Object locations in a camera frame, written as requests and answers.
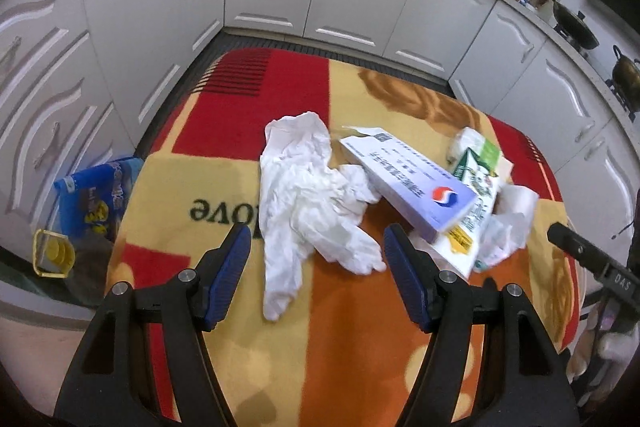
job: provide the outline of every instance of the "tablecloth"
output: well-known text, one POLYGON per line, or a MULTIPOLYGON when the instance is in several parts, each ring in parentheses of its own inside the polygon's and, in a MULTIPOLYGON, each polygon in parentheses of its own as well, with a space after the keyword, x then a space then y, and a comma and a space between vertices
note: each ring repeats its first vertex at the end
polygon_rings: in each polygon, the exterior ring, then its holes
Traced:
MULTIPOLYGON (((555 346, 574 337, 578 286, 574 261, 546 240, 566 223, 558 185, 535 145, 519 131, 444 94, 385 74, 313 55, 265 48, 228 52, 207 69, 156 139, 124 216, 107 288, 164 283, 217 247, 234 222, 254 234, 249 261, 226 319, 205 340, 226 400, 241 427, 395 424, 429 336, 409 320, 390 271, 356 276, 319 255, 303 268, 298 297, 276 323, 262 317, 264 259, 257 227, 264 126, 315 111, 330 130, 332 166, 345 159, 342 126, 382 127, 440 165, 465 126, 499 144, 514 163, 513 183, 540 195, 527 248, 491 276, 516 282, 533 302, 555 346)), ((385 200, 362 228, 377 241, 386 225, 407 223, 385 200)), ((481 360, 473 327, 456 418, 470 412, 481 360)), ((162 413, 177 417, 161 327, 150 353, 162 413)))

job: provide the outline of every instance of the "dark floor mat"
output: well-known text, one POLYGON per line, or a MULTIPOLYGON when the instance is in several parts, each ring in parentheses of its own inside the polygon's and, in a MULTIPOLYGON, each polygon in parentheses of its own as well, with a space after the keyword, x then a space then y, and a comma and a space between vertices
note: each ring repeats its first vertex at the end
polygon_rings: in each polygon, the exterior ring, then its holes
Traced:
POLYGON ((149 124, 144 136, 140 140, 136 149, 136 156, 139 158, 146 158, 151 150, 158 132, 164 125, 164 122, 169 118, 169 115, 173 112, 174 108, 180 103, 185 95, 193 88, 198 80, 202 77, 209 65, 218 57, 224 55, 231 50, 237 50, 240 48, 274 48, 278 50, 286 50, 291 52, 304 53, 307 55, 316 55, 318 57, 330 58, 331 60, 340 60, 347 64, 354 64, 361 68, 367 68, 378 73, 389 74, 402 80, 419 84, 420 86, 428 87, 429 89, 436 90, 446 94, 447 96, 453 96, 451 88, 442 86, 435 82, 430 82, 425 78, 416 76, 414 74, 404 73, 388 66, 383 66, 373 62, 372 60, 364 60, 362 58, 355 58, 349 55, 339 54, 335 52, 329 52, 314 48, 312 46, 305 46, 303 44, 295 44, 294 42, 276 41, 273 39, 264 39, 260 37, 248 37, 242 35, 231 35, 226 32, 220 32, 208 45, 204 48, 202 53, 193 61, 193 64, 187 69, 184 75, 180 78, 175 85, 172 92, 167 99, 161 105, 160 109, 156 113, 154 119, 149 124))

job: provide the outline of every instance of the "metal screw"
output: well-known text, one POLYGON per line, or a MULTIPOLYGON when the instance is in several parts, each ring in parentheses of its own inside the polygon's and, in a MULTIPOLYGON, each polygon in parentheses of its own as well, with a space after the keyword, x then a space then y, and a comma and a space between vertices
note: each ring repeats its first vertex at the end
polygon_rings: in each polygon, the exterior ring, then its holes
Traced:
POLYGON ((456 274, 454 274, 452 271, 450 270, 442 270, 438 277, 440 277, 440 280, 442 282, 454 282, 458 276, 456 274))
POLYGON ((111 291, 113 292, 114 295, 122 295, 128 289, 129 289, 129 285, 124 281, 120 281, 120 282, 116 282, 113 285, 113 288, 111 288, 111 291))
POLYGON ((180 279, 182 282, 193 281, 195 278, 196 270, 193 270, 191 268, 187 268, 186 270, 182 270, 180 273, 178 273, 178 279, 180 279))
POLYGON ((520 297, 522 295, 522 288, 514 283, 509 283, 507 285, 507 291, 514 297, 520 297))

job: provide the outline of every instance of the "blue gripper pad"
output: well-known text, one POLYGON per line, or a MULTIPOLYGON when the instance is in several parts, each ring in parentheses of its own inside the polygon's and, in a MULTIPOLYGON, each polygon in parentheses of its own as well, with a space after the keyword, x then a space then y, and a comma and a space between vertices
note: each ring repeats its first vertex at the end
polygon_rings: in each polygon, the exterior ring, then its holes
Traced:
POLYGON ((391 269, 406 312, 412 322, 422 331, 427 331, 431 319, 427 311, 426 291, 390 227, 385 229, 384 241, 386 262, 391 269))
POLYGON ((249 227, 242 227, 209 287, 209 307, 204 317, 209 328, 213 329, 226 317, 250 250, 251 231, 249 227))

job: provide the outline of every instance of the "gold pot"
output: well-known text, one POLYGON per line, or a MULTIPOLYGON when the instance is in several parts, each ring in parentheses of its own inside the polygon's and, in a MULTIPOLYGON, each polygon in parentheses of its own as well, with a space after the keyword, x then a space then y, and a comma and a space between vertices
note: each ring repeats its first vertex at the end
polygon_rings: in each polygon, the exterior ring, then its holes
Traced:
POLYGON ((613 84, 624 94, 630 105, 629 110, 640 111, 640 70, 636 67, 636 64, 640 64, 640 60, 625 57, 615 44, 613 52, 618 58, 616 65, 613 66, 613 84))

